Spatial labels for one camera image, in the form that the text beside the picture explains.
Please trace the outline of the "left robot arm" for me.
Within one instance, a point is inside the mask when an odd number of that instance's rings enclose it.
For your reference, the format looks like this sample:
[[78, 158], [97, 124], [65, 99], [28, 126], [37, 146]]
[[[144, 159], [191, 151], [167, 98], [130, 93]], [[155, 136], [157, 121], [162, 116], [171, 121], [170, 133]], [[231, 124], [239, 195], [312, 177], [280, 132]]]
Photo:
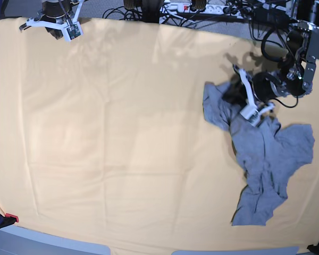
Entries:
[[[253, 97], [257, 104], [278, 100], [292, 95], [299, 99], [312, 90], [319, 50], [319, 1], [260, 1], [243, 6], [236, 2], [226, 14], [239, 11], [252, 23], [269, 27], [260, 39], [261, 53], [278, 65], [273, 72], [263, 71], [249, 75], [249, 89], [238, 80], [230, 85], [224, 99], [244, 105]], [[284, 57], [273, 56], [266, 51], [271, 34], [275, 33], [287, 51]]]

